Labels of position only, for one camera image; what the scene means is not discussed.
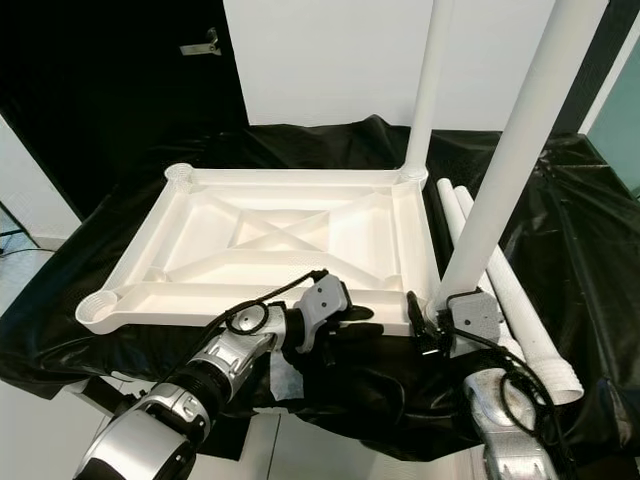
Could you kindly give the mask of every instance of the white tube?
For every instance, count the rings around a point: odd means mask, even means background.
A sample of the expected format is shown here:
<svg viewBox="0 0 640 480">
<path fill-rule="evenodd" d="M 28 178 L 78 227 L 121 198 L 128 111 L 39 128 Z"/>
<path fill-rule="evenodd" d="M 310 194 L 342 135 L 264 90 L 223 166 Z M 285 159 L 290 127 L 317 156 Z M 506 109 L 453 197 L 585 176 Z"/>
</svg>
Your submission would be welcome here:
<svg viewBox="0 0 640 480">
<path fill-rule="evenodd" d="M 556 0 L 429 315 L 473 290 L 571 88 L 607 0 Z"/>
<path fill-rule="evenodd" d="M 437 183 L 438 193 L 440 194 L 440 201 L 442 202 L 442 208 L 444 209 L 444 215 L 447 218 L 447 225 L 449 226 L 449 234 L 451 235 L 451 241 L 455 247 L 458 243 L 458 238 L 462 233 L 465 223 L 465 217 L 456 198 L 456 194 L 453 191 L 453 186 L 448 178 L 441 178 Z M 480 280 L 478 281 L 480 288 L 495 297 L 496 294 L 491 287 L 491 282 L 485 272 L 482 273 Z M 518 345 L 509 331 L 509 327 L 506 322 L 500 323 L 500 338 L 498 339 L 498 345 L 505 347 L 511 353 L 518 358 L 524 360 L 522 348 Z"/>
<path fill-rule="evenodd" d="M 465 187 L 455 194 L 464 215 L 468 216 L 473 199 Z M 584 394 L 573 368 L 563 359 L 542 325 L 529 297 L 520 285 L 502 250 L 496 247 L 487 266 L 489 278 L 513 330 L 527 364 L 538 374 L 556 405 L 575 402 Z"/>
<path fill-rule="evenodd" d="M 427 176 L 427 152 L 431 141 L 433 115 L 436 108 L 438 81 L 446 52 L 449 24 L 454 0 L 433 0 L 427 44 L 413 112 L 407 155 L 401 175 L 405 180 L 422 180 Z"/>
</svg>

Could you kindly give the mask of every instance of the white wall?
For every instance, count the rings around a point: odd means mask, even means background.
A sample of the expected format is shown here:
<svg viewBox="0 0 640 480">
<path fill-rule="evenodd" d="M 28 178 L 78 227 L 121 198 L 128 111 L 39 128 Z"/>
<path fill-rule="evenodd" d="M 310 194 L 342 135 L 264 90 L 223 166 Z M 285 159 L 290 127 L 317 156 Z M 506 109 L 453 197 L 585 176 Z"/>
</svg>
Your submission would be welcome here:
<svg viewBox="0 0 640 480">
<path fill-rule="evenodd" d="M 41 247 L 57 248 L 80 220 L 0 117 L 0 201 Z"/>
<path fill-rule="evenodd" d="M 553 0 L 456 0 L 435 128 L 502 130 Z M 425 0 L 226 0 L 252 124 L 411 123 Z"/>
</svg>

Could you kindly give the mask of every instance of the teal wall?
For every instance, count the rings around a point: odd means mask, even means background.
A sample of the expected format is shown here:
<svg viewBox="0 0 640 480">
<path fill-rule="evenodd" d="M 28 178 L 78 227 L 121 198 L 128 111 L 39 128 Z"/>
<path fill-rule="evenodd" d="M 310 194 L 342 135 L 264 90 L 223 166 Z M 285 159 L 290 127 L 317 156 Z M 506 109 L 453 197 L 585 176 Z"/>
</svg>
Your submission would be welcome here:
<svg viewBox="0 0 640 480">
<path fill-rule="evenodd" d="M 640 194 L 640 41 L 587 136 L 627 187 Z"/>
</svg>

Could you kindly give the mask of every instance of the white pole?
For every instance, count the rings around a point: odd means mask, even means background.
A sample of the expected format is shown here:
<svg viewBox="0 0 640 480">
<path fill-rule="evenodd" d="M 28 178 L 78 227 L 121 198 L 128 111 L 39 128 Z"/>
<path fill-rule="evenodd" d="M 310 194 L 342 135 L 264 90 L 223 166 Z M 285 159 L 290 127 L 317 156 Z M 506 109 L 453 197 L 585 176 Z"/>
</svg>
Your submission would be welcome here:
<svg viewBox="0 0 640 480">
<path fill-rule="evenodd" d="M 607 0 L 556 0 L 428 314 L 475 289 L 571 88 Z"/>
<path fill-rule="evenodd" d="M 469 216 L 473 199 L 465 187 L 456 187 L 455 195 L 465 216 Z M 575 402 L 584 394 L 573 368 L 563 359 L 542 325 L 527 293 L 511 269 L 502 250 L 496 247 L 487 266 L 498 300 L 522 347 L 527 364 L 538 374 L 556 405 Z"/>
<path fill-rule="evenodd" d="M 437 187 L 438 193 L 440 195 L 440 201 L 442 202 L 442 208 L 444 210 L 444 215 L 447 218 L 447 225 L 449 226 L 451 241 L 455 246 L 456 243 L 458 243 L 458 238 L 460 237 L 462 229 L 464 228 L 465 216 L 462 212 L 460 204 L 458 203 L 458 198 L 453 191 L 451 181 L 449 181 L 448 178 L 441 178 L 440 180 L 438 180 Z M 491 282 L 489 281 L 489 278 L 487 277 L 487 274 L 485 272 L 482 272 L 482 276 L 478 281 L 478 286 L 492 297 L 496 296 L 493 288 L 491 287 Z M 518 342 L 513 339 L 513 336 L 509 331 L 509 327 L 504 321 L 500 324 L 500 338 L 498 339 L 498 345 L 505 347 L 518 358 L 524 359 L 522 348 L 520 348 Z"/>
<path fill-rule="evenodd" d="M 427 176 L 427 152 L 431 141 L 438 81 L 447 47 L 453 2 L 454 0 L 433 0 L 431 7 L 413 124 L 409 135 L 407 156 L 401 170 L 402 178 L 405 180 L 423 180 Z"/>
</svg>

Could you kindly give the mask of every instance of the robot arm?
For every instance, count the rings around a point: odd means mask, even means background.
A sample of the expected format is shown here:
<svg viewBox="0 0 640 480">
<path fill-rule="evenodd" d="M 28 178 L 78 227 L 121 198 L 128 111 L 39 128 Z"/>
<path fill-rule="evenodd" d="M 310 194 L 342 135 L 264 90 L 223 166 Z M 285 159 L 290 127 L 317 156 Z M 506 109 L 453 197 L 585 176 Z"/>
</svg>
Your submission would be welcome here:
<svg viewBox="0 0 640 480">
<path fill-rule="evenodd" d="M 218 413 L 265 352 L 307 353 L 318 329 L 352 304 L 330 274 L 316 281 L 293 309 L 258 303 L 233 316 L 227 329 L 164 382 L 155 385 L 94 440 L 77 480 L 184 480 Z"/>
</svg>

